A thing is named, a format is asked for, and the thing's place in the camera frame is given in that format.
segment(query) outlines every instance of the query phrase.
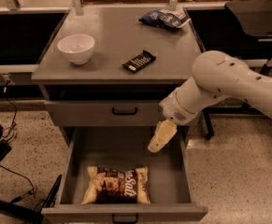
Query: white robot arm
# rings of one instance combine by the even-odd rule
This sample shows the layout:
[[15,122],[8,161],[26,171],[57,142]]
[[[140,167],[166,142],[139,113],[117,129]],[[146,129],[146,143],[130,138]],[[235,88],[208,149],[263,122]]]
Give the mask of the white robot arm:
[[249,69],[239,59],[220,51],[202,53],[193,63],[193,76],[160,103],[166,120],[159,122],[148,146],[157,152],[205,107],[234,97],[272,119],[272,77]]

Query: concrete floor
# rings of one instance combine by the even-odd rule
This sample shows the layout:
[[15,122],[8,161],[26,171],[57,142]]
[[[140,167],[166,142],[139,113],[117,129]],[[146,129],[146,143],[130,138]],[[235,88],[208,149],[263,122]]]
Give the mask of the concrete floor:
[[[41,102],[17,102],[16,138],[1,161],[28,176],[37,186],[36,197],[19,205],[34,208],[45,199],[63,171],[67,146]],[[6,128],[13,108],[0,102],[0,124]],[[202,120],[193,127],[187,148],[197,205],[207,206],[204,224],[272,224],[272,120],[252,116],[212,115],[215,136],[204,138]],[[30,189],[22,177],[0,167],[0,199],[10,201]],[[0,224],[23,223],[0,214]]]

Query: bowl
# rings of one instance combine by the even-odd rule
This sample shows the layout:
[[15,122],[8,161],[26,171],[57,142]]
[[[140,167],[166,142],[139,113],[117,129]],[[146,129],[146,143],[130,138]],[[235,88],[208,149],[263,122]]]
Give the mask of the bowl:
[[95,40],[89,35],[69,35],[58,43],[58,50],[68,61],[74,64],[83,64],[93,55]]

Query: closed drawer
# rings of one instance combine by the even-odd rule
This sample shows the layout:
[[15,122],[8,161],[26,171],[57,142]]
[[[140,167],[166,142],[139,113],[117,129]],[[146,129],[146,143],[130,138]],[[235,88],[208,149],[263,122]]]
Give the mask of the closed drawer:
[[[147,150],[152,133],[151,127],[75,128],[56,204],[43,215],[52,223],[200,220],[208,210],[194,203],[184,135],[152,154]],[[93,165],[122,171],[146,165],[151,203],[81,205],[90,181],[87,167]]]
[[151,126],[160,116],[158,101],[46,102],[56,126]]

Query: bag in drawer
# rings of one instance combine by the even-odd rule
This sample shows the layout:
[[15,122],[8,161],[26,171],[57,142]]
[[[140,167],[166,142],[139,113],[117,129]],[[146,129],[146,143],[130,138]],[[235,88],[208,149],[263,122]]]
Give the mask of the bag in drawer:
[[91,166],[89,187],[82,204],[87,203],[150,203],[146,189],[147,167],[125,172]]

